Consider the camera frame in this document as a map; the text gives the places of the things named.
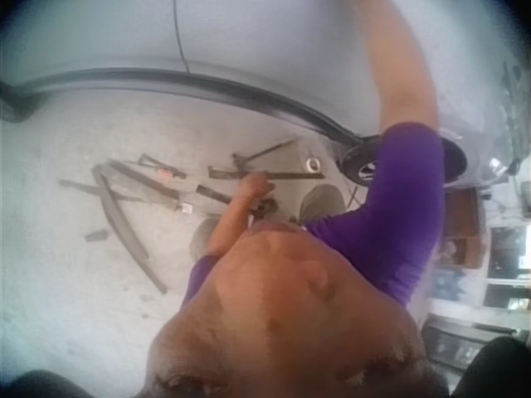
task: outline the garage floor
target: garage floor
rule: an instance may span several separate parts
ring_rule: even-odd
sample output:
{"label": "garage floor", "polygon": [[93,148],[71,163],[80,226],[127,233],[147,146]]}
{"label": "garage floor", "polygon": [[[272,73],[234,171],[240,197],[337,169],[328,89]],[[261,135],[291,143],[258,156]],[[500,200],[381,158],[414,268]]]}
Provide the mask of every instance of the garage floor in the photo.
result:
{"label": "garage floor", "polygon": [[[236,182],[209,181],[207,165],[230,167],[235,150],[251,154],[293,137],[301,139],[256,161],[256,167],[302,172],[309,155],[318,157],[328,182],[347,201],[353,184],[334,166],[329,141],[222,104],[87,91],[58,95],[23,124],[3,123],[2,381],[47,369],[95,396],[138,392],[149,344],[183,298],[192,233],[207,213],[223,209],[192,192],[198,183],[229,195],[236,188]],[[94,185],[93,165],[109,158],[136,160],[142,153],[182,169],[188,179],[172,186],[194,205],[189,215],[121,202],[154,258],[154,271],[169,287],[166,295],[108,227],[100,200],[57,182]],[[278,182],[280,217],[296,215],[315,183]],[[357,198],[363,201],[365,194],[360,188]],[[107,240],[85,242],[86,234],[105,228]]]}

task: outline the purple sleeve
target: purple sleeve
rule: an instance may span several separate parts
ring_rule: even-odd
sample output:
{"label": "purple sleeve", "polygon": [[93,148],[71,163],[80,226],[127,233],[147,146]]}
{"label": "purple sleeve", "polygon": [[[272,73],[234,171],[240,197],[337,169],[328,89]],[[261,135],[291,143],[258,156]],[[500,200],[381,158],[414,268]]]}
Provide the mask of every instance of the purple sleeve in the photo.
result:
{"label": "purple sleeve", "polygon": [[216,265],[218,260],[219,257],[215,255],[206,255],[205,257],[202,257],[193,266],[192,271],[190,272],[190,278],[188,279],[188,288],[186,290],[186,294],[184,295],[184,300],[181,304],[181,308],[184,304],[190,301],[193,296],[196,295],[196,293],[199,291],[203,282],[207,278],[208,274],[210,274],[210,271],[212,271],[212,268],[214,268],[214,265]]}
{"label": "purple sleeve", "polygon": [[376,288],[405,305],[441,235],[443,185],[437,133],[423,124],[398,124],[382,138],[365,204],[307,229]]}

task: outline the tire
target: tire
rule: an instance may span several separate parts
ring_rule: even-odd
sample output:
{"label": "tire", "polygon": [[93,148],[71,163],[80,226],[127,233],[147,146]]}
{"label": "tire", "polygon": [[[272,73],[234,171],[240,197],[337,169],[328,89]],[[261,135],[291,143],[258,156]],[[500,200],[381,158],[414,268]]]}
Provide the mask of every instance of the tire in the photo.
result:
{"label": "tire", "polygon": [[[341,173],[350,181],[370,187],[376,171],[379,137],[368,138],[356,147],[350,148],[338,163]],[[442,139],[445,162],[445,183],[457,181],[468,168],[466,155],[456,143]]]}
{"label": "tire", "polygon": [[20,123],[35,112],[39,103],[38,97],[21,97],[14,94],[11,87],[0,82],[1,120]]}
{"label": "tire", "polygon": [[380,140],[376,137],[350,148],[338,164],[341,173],[350,181],[369,187],[376,171],[379,144]]}

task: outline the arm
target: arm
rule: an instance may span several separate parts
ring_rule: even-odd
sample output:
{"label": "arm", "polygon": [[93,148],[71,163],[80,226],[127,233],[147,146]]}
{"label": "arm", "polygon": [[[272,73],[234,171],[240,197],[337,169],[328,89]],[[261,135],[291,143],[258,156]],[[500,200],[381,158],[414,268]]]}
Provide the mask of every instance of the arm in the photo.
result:
{"label": "arm", "polygon": [[223,213],[207,244],[207,255],[222,257],[247,229],[249,210],[275,186],[262,173],[252,173],[241,180],[236,195]]}
{"label": "arm", "polygon": [[382,105],[380,129],[402,122],[439,127],[436,91],[421,49],[391,0],[351,0],[361,14]]}
{"label": "arm", "polygon": [[365,204],[306,227],[376,288],[405,304],[442,229],[444,164],[434,132],[436,94],[421,51],[391,1],[352,4],[362,14],[385,134]]}

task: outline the rusty metal piece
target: rusty metal piece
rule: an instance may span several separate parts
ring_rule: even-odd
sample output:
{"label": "rusty metal piece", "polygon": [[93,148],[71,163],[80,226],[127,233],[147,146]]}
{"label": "rusty metal piece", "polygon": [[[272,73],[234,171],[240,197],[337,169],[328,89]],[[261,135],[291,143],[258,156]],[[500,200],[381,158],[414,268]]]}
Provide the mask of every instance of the rusty metal piece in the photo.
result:
{"label": "rusty metal piece", "polygon": [[209,197],[210,199],[213,199],[214,201],[220,201],[221,203],[224,203],[226,205],[230,204],[232,200],[232,197],[229,197],[228,195],[225,195],[224,193],[214,191],[213,189],[209,187],[205,187],[204,185],[201,185],[201,184],[197,186],[196,193],[204,197]]}
{"label": "rusty metal piece", "polygon": [[164,164],[155,158],[151,158],[149,155],[146,155],[145,153],[142,154],[137,164],[139,166],[151,167],[157,170],[160,170],[160,169],[168,170],[169,172],[172,173],[172,177],[179,177],[179,178],[182,178],[183,180],[187,177],[187,175],[184,172],[181,172],[175,167]]}
{"label": "rusty metal piece", "polygon": [[179,208],[180,200],[177,191],[165,187],[160,182],[146,177],[123,163],[108,162],[101,167],[101,173],[111,184],[124,187],[147,201],[158,203],[174,211]]}
{"label": "rusty metal piece", "polygon": [[255,153],[254,155],[251,155],[251,156],[248,156],[248,157],[243,157],[237,153],[233,153],[232,154],[232,164],[234,164],[234,167],[236,168],[236,170],[239,170],[239,171],[243,171],[245,170],[245,166],[249,163],[249,162],[252,162],[253,160],[257,159],[257,158],[261,158],[262,156],[266,155],[267,153],[271,153],[271,152],[274,152],[278,149],[281,149],[281,148],[285,148],[287,147],[288,145],[291,145],[292,143],[294,143],[295,141],[297,141],[297,138],[293,138],[289,141],[286,141],[285,143],[279,143],[279,144],[276,144],[268,149],[264,149],[263,151],[260,151],[258,153]]}
{"label": "rusty metal piece", "polygon": [[112,226],[125,249],[131,254],[131,257],[133,257],[142,271],[151,279],[160,293],[165,294],[168,288],[151,270],[151,259],[149,258],[148,252],[134,233],[122,209],[120,209],[118,203],[113,198],[109,184],[101,172],[102,166],[99,164],[92,168],[92,175],[100,190],[101,204],[103,205],[103,210],[110,226]]}
{"label": "rusty metal piece", "polygon": [[[59,179],[57,180],[57,182],[59,183],[60,187],[76,189],[77,191],[88,193],[89,195],[93,195],[95,197],[98,197],[100,195],[100,190],[94,185],[81,184],[80,182],[63,179]],[[143,201],[142,199],[139,199],[137,197],[127,197],[126,195],[122,195],[118,192],[112,192],[112,195],[114,199],[118,201],[134,201],[139,203],[145,203],[145,201]]]}
{"label": "rusty metal piece", "polygon": [[[322,180],[321,172],[263,172],[270,180]],[[208,166],[208,177],[213,180],[241,180],[248,171],[224,171]]]}
{"label": "rusty metal piece", "polygon": [[[196,193],[204,197],[213,199],[214,201],[219,201],[226,205],[230,204],[232,200],[232,197],[229,197],[228,195],[225,195],[224,193],[214,191],[213,189],[209,187],[205,187],[204,185],[201,185],[201,184],[197,186]],[[267,199],[262,200],[256,209],[250,209],[250,213],[256,219],[262,219],[264,218],[265,214],[273,213],[277,211],[278,208],[279,207],[275,199],[267,198]]]}

